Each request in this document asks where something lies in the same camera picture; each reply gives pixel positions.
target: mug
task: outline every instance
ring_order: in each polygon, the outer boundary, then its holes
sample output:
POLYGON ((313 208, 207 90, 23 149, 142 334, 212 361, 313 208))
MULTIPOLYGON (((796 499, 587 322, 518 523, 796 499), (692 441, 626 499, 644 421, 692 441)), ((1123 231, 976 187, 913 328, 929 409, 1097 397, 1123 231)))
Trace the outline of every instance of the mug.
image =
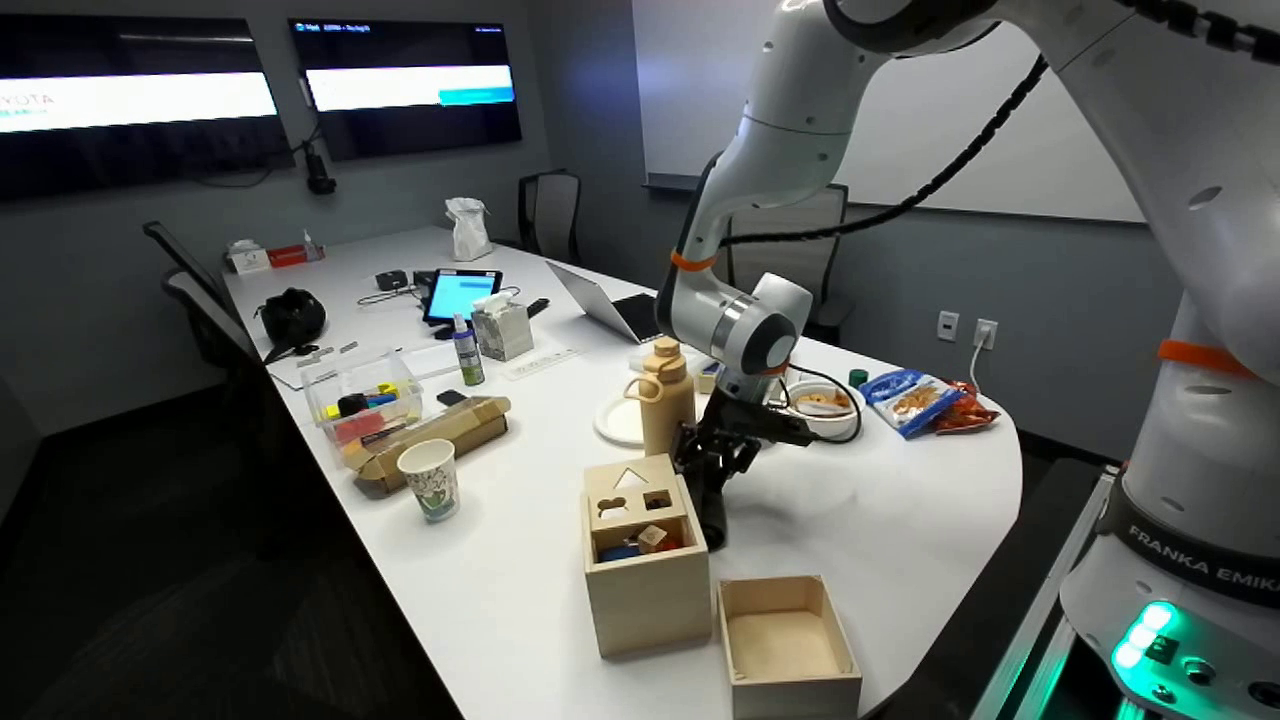
POLYGON ((457 449, 452 441, 422 441, 396 455, 428 523, 442 523, 457 509, 457 449))

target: office chair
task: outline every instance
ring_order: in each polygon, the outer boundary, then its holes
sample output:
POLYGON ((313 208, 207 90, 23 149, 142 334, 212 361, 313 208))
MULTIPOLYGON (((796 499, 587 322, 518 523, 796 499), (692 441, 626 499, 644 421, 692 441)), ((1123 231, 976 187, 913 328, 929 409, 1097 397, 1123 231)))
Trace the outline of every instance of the office chair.
POLYGON ((235 315, 230 315, 230 309, 218 297, 207 297, 207 287, 191 273, 169 273, 166 290, 190 309, 191 334, 204 361, 219 368, 239 368, 243 361, 255 365, 247 333, 235 322, 235 315))
MULTIPOLYGON (((844 221, 848 187, 829 182, 818 197, 780 208, 741 208, 728 216, 728 237, 760 237, 760 231, 804 231, 804 228, 832 228, 844 221)), ((832 263, 840 253, 840 237, 819 240, 744 240, 728 244, 726 279, 741 290, 753 290, 766 273, 777 273, 813 290, 813 315, 804 334, 840 343, 844 311, 832 309, 832 263)))
POLYGON ((519 181, 519 240, 526 249, 555 260, 576 253, 579 181, 571 172, 542 172, 519 181))
POLYGON ((219 304, 230 315, 235 315, 235 311, 231 311, 231 299, 219 290, 218 274, 201 269, 201 260, 183 249, 183 240, 175 240, 162 221, 147 221, 147 224, 145 224, 145 237, 154 237, 156 249, 162 249, 175 269, 183 269, 183 273, 191 274, 191 284, 201 284, 212 304, 219 304))

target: wooden box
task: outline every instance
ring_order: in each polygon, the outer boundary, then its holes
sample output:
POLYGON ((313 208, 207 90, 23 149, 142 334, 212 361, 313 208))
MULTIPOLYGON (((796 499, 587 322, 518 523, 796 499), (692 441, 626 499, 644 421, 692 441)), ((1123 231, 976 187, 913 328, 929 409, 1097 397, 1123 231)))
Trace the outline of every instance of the wooden box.
POLYGON ((737 720, 856 714, 863 671, 824 579, 726 579, 715 611, 737 720))
POLYGON ((587 468, 585 579, 608 659, 713 640, 709 539, 669 455, 587 468), (613 557, 631 552, 637 535, 666 547, 613 557))

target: monitor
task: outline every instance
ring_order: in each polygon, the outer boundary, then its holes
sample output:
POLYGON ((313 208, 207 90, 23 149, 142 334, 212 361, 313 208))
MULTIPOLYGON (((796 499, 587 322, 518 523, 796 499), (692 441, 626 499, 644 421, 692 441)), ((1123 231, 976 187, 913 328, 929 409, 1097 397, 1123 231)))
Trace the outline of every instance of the monitor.
POLYGON ((281 162, 243 19, 0 14, 0 201, 281 162))
POLYGON ((332 161, 518 143, 503 22, 291 19, 332 161))

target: whiteboard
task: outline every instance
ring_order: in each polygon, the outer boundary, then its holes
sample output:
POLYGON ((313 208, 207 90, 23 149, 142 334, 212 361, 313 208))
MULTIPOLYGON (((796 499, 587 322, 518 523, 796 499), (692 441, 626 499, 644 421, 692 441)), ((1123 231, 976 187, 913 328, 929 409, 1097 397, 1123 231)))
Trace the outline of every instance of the whiteboard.
MULTIPOLYGON (((653 181, 695 181, 731 139, 772 10, 777 0, 631 0, 653 181)), ((1038 45, 1014 22, 954 54, 883 63, 835 182, 848 182, 856 203, 899 203, 960 155, 1032 63, 1038 45)), ((1146 221, 1117 161, 1053 73, 929 208, 1146 221)))

